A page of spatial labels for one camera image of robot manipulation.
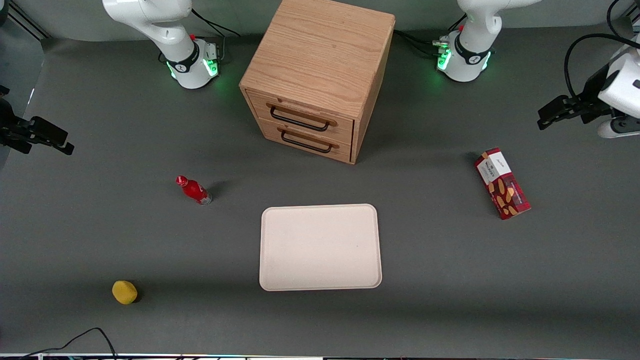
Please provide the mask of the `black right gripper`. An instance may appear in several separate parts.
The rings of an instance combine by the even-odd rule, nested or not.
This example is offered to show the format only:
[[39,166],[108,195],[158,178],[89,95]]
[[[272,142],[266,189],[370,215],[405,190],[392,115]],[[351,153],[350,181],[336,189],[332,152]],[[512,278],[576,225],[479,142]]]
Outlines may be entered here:
[[3,98],[9,93],[7,87],[0,85],[0,145],[19,153],[29,153],[34,144],[54,148],[64,155],[73,154],[74,145],[67,141],[69,133],[42,117],[33,116],[25,121],[25,129],[28,132],[28,135],[25,135],[19,126],[22,120],[14,114],[13,107]]

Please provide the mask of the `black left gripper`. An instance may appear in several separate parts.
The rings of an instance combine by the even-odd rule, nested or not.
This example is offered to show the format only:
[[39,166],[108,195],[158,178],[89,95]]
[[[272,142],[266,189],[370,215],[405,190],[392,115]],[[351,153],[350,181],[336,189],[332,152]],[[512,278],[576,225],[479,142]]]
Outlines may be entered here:
[[606,64],[586,80],[580,93],[580,102],[567,95],[559,95],[538,109],[538,129],[543,131],[554,123],[578,116],[583,125],[587,125],[599,117],[615,114],[610,105],[598,98],[607,82],[609,70],[610,66]]

